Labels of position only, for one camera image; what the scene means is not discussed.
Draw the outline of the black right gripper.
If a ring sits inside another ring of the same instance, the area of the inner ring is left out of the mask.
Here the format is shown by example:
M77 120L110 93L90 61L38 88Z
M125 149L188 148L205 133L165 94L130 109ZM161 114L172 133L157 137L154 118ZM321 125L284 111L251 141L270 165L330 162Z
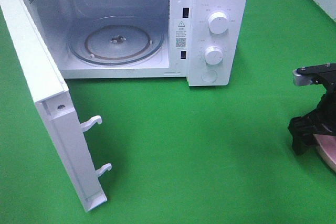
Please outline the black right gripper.
M326 93L316 110L292 118L288 125L292 135L292 149L297 155L319 145L314 135L335 136L335 73L316 73L315 78L317 84L325 87Z

